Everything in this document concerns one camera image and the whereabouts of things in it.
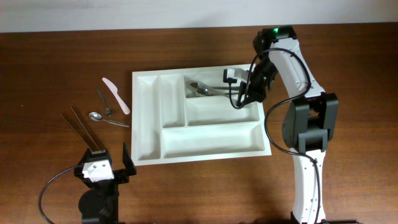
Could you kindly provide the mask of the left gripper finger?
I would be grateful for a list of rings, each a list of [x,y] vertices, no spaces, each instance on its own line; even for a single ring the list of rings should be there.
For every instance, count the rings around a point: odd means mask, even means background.
[[[125,170],[126,170],[128,176],[137,174],[136,167],[135,167],[135,165],[131,159],[131,156],[129,154],[129,148],[125,142],[123,143],[123,164],[125,166]]]
[[[89,163],[88,169],[102,169],[103,165],[105,165],[105,167],[111,167],[112,159],[108,150],[91,152],[87,149],[78,162],[80,169],[82,169],[86,163]]]

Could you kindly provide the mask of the large silver spoon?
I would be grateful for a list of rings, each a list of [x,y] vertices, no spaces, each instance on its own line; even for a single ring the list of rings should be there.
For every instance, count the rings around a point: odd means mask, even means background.
[[[228,91],[221,90],[220,92],[213,92],[209,89],[198,89],[194,92],[195,96],[227,96],[229,94]]]
[[[231,89],[232,91],[238,91],[239,90],[238,86],[232,86],[231,88],[227,87],[227,86],[208,86],[208,85],[206,85],[204,83],[199,83],[199,82],[191,82],[191,83],[188,84],[188,86],[190,86],[192,88],[195,88],[197,90],[198,89],[207,89],[207,90],[210,90],[210,89],[214,89],[214,90],[229,90],[229,89]]]

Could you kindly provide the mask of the white plastic cutlery tray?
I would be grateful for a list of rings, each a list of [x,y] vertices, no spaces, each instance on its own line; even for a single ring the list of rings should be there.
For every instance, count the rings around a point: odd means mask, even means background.
[[[223,83],[224,66],[132,73],[131,159],[137,166],[269,156],[263,105],[234,109],[227,96],[188,87]]]

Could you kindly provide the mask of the pink plastic knife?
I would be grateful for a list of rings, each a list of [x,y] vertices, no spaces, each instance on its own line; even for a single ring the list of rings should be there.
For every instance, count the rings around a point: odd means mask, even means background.
[[[117,86],[112,81],[110,81],[105,77],[102,78],[102,81],[109,88],[110,92],[114,95],[116,101],[118,102],[119,106],[122,109],[122,112],[124,114],[130,114],[131,110],[128,107],[128,105],[124,102],[124,100],[120,97]]]

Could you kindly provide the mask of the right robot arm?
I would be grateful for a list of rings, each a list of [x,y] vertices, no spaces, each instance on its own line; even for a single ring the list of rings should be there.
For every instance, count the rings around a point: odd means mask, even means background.
[[[285,148],[269,142],[292,156],[295,171],[294,223],[326,223],[322,202],[322,169],[329,141],[333,138],[338,98],[326,93],[310,73],[292,26],[265,28],[253,40],[256,56],[239,87],[236,109],[263,102],[279,74],[289,97],[271,106],[265,117],[279,106],[289,108],[282,123]]]

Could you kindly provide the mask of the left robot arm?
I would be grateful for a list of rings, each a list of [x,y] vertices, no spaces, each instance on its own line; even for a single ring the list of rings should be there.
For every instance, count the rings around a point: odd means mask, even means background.
[[[123,144],[122,160],[124,168],[113,170],[108,150],[87,149],[80,159],[74,176],[89,188],[78,202],[82,223],[119,223],[119,186],[137,174],[127,144]]]

